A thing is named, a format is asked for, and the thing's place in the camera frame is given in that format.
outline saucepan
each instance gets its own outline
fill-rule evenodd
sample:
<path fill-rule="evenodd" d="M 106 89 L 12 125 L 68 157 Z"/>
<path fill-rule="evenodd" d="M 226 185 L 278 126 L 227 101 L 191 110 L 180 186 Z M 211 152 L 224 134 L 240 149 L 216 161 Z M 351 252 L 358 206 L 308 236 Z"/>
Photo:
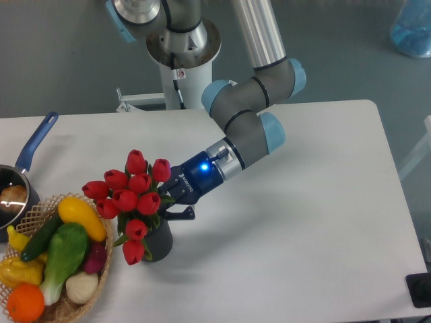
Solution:
<path fill-rule="evenodd" d="M 8 241 L 7 227 L 14 227 L 27 211 L 40 201 L 25 173 L 30 170 L 36 148 L 48 134 L 59 115 L 49 112 L 28 139 L 15 166 L 0 165 L 0 242 Z"/>

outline yellow pepper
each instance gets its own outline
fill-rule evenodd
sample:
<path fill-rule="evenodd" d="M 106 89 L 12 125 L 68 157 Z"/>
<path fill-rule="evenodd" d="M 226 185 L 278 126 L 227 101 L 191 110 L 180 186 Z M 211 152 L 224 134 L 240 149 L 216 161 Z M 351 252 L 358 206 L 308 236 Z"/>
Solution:
<path fill-rule="evenodd" d="M 59 203 L 59 215 L 64 223 L 79 223 L 94 241 L 102 242 L 106 239 L 106 229 L 102 220 L 89 204 L 77 197 L 65 197 Z"/>
<path fill-rule="evenodd" d="M 20 257 L 9 257 L 0 262 L 0 281 L 10 289 L 22 283 L 39 286 L 42 283 L 43 264 L 32 260 L 22 262 Z"/>
<path fill-rule="evenodd" d="M 17 232 L 12 225 L 8 226 L 6 230 L 7 235 L 9 236 L 9 244 L 13 249 L 21 253 L 26 244 L 30 241 L 30 238 L 24 234 L 21 234 L 20 232 Z M 46 264 L 47 258 L 46 252 L 44 252 L 38 257 L 38 260 Z"/>

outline light blue joint cap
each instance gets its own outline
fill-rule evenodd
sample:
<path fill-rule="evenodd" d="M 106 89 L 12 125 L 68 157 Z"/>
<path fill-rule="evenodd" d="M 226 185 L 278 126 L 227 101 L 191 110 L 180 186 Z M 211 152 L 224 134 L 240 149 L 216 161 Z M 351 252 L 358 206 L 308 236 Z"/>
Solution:
<path fill-rule="evenodd" d="M 106 0 L 105 7 L 106 7 L 106 10 L 108 10 L 110 17 L 112 18 L 112 20 L 115 24 L 115 27 L 117 27 L 117 30 L 119 31 L 123 40 L 126 43 L 136 42 L 135 37 L 133 37 L 131 35 L 131 33 L 126 29 L 126 27 L 124 26 L 120 17 L 117 15 L 117 12 L 115 11 L 114 7 L 112 6 L 111 0 Z"/>
<path fill-rule="evenodd" d="M 290 95 L 294 96 L 305 87 L 305 83 L 307 82 L 307 76 L 305 75 L 305 70 L 302 68 L 301 63 L 297 59 L 289 59 L 289 62 L 292 64 L 295 71 L 294 91 Z"/>
<path fill-rule="evenodd" d="M 205 110 L 207 110 L 208 114 L 211 115 L 211 107 L 213 105 L 214 100 L 216 99 L 219 92 L 225 88 L 226 86 L 232 86 L 225 79 L 218 79 L 213 83 L 209 84 L 202 93 L 201 102 Z"/>
<path fill-rule="evenodd" d="M 271 155 L 278 147 L 284 144 L 286 134 L 280 121 L 272 113 L 265 112 L 259 116 L 261 117 L 263 130 L 267 139 L 268 154 Z"/>

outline blue led light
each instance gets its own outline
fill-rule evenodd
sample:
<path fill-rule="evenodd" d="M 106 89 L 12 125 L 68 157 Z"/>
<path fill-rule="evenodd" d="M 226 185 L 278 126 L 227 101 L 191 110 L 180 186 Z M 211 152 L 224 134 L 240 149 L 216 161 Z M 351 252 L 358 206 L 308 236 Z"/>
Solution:
<path fill-rule="evenodd" d="M 203 170 L 204 172 L 207 171 L 209 169 L 208 164 L 201 164 L 201 170 Z"/>

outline red tulip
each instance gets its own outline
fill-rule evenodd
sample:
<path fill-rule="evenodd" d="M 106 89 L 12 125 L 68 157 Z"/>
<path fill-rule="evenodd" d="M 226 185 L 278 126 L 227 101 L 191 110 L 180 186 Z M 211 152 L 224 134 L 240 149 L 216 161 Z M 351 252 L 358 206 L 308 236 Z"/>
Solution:
<path fill-rule="evenodd" d="M 103 200 L 109 195 L 109 186 L 101 180 L 88 182 L 82 186 L 82 190 L 86 197 L 93 200 Z"/>
<path fill-rule="evenodd" d="M 132 265 L 142 260 L 145 248 L 139 240 L 127 240 L 123 244 L 123 254 L 127 264 Z"/>
<path fill-rule="evenodd" d="M 100 216 L 107 220 L 112 220 L 121 213 L 121 210 L 114 205 L 111 199 L 98 201 L 96 208 Z"/>
<path fill-rule="evenodd" d="M 105 172 L 104 177 L 108 186 L 113 190 L 125 188 L 129 182 L 127 175 L 119 170 L 109 170 Z"/>
<path fill-rule="evenodd" d="M 151 192 L 141 196 L 136 208 L 143 215 L 152 215 L 157 212 L 161 202 L 159 194 Z"/>
<path fill-rule="evenodd" d="M 142 173 L 134 175 L 129 179 L 129 188 L 137 193 L 145 193 L 151 186 L 151 177 L 148 174 Z"/>
<path fill-rule="evenodd" d="M 132 240 L 140 240 L 147 235 L 148 228 L 144 222 L 138 219 L 130 220 L 126 225 L 126 236 Z"/>
<path fill-rule="evenodd" d="M 129 174 L 141 174 L 145 172 L 147 164 L 142 152 L 139 150 L 132 150 L 127 156 L 126 169 Z"/>
<path fill-rule="evenodd" d="M 112 195 L 114 205 L 124 212 L 129 212 L 136 208 L 137 200 L 137 194 L 132 190 L 116 190 Z"/>
<path fill-rule="evenodd" d="M 170 178 L 170 164 L 166 159 L 156 159 L 152 171 L 156 182 L 166 182 Z"/>

